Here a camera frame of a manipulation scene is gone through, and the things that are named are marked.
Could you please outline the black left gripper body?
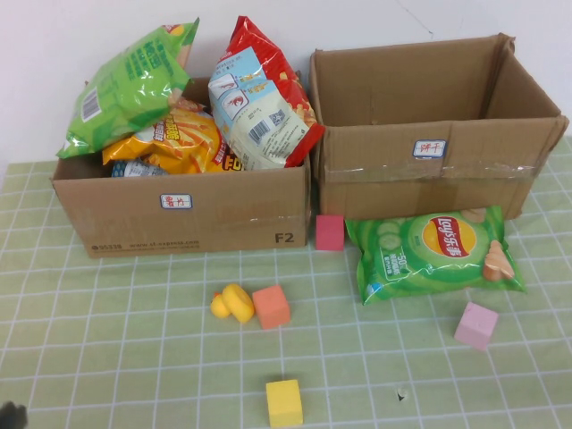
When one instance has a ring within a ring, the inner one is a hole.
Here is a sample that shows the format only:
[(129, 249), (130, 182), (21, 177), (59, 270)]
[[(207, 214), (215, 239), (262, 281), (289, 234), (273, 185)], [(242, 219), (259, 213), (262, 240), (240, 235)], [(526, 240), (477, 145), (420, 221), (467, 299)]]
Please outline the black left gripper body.
[(26, 429), (28, 412), (24, 405), (6, 401), (0, 408), (0, 429)]

